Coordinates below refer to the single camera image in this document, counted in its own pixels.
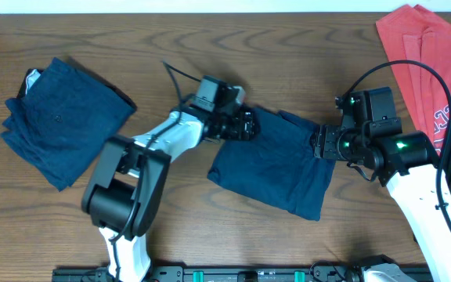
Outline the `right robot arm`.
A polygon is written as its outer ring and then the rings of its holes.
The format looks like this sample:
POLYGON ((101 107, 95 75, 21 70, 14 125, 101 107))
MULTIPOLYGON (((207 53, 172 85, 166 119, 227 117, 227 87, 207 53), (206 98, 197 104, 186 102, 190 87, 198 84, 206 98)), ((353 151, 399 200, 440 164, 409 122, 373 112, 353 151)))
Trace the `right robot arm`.
POLYGON ((402 134, 399 119, 324 125, 311 137, 317 158, 372 170, 402 210, 434 281, 451 281, 451 195, 423 132, 402 134))

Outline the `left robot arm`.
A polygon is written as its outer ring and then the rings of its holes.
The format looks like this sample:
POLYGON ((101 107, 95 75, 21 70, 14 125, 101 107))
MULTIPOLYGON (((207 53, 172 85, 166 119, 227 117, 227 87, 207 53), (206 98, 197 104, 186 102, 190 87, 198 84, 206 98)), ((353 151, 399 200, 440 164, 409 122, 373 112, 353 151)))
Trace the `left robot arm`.
POLYGON ((115 135, 106 141, 81 209, 106 241, 111 280, 146 279, 151 267, 146 234, 160 206, 170 164, 204 139, 250 141, 259 130, 250 107, 207 112, 179 106, 148 133, 115 135))

